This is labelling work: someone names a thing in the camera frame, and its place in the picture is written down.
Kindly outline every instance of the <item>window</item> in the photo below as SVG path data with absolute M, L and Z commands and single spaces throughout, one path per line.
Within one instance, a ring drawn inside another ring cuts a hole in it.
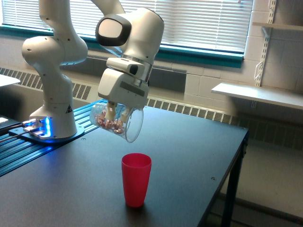
M 253 0 L 121 0 L 126 12 L 138 7 L 163 18 L 162 44 L 243 53 Z M 39 18 L 38 0 L 2 0 L 3 24 L 49 29 Z M 94 35 L 103 17 L 90 0 L 71 0 L 73 25 Z

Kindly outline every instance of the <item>wall shelf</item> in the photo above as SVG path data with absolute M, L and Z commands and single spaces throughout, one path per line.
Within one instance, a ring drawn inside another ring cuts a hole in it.
M 260 22 L 253 22 L 252 25 L 262 26 L 266 28 L 280 29 L 280 30 L 303 31 L 303 26 L 297 26 L 297 25 L 269 24 L 269 23 L 260 23 Z
M 221 83 L 212 92 L 303 110 L 303 95 L 279 89 Z
M 20 83 L 20 80 L 0 74 L 0 87 Z

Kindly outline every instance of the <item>radiator vent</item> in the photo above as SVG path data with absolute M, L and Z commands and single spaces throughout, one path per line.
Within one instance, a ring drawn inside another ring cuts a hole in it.
M 303 128 L 281 122 L 270 122 L 249 116 L 231 116 L 222 111 L 149 97 L 147 106 L 206 118 L 250 129 L 250 139 L 303 150 Z
M 211 110 L 199 106 L 188 105 L 184 103 L 177 103 L 173 101 L 163 100 L 159 98 L 149 97 L 146 102 L 147 106 L 155 107 L 162 110 L 169 110 L 177 113 L 182 113 L 186 115 L 206 118 L 209 120 L 215 120 L 227 124 L 238 124 L 238 120 L 233 120 L 233 116 L 225 114 L 222 111 Z
M 5 68 L 0 68 L 0 74 L 19 79 L 21 81 L 19 86 L 43 90 L 42 81 L 39 75 Z M 75 83 L 72 84 L 72 96 L 74 98 L 87 100 L 90 90 L 91 86 Z

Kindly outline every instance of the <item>red plastic cup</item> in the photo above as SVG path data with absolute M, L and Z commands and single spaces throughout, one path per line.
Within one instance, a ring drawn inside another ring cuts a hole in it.
M 122 158 L 124 198 L 127 206 L 138 208 L 144 204 L 151 173 L 151 158 L 132 153 Z

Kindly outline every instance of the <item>window frame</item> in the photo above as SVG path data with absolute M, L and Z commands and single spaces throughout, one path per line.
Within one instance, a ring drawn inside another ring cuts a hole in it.
M 0 25 L 0 34 L 32 38 L 39 35 L 52 36 L 53 32 L 38 28 L 2 24 Z M 97 43 L 95 37 L 90 35 L 79 36 L 86 42 L 88 48 L 100 49 L 102 51 L 105 50 Z M 173 61 L 175 63 L 189 65 L 194 63 L 241 68 L 244 60 L 244 53 L 220 52 L 161 44 L 155 60 Z

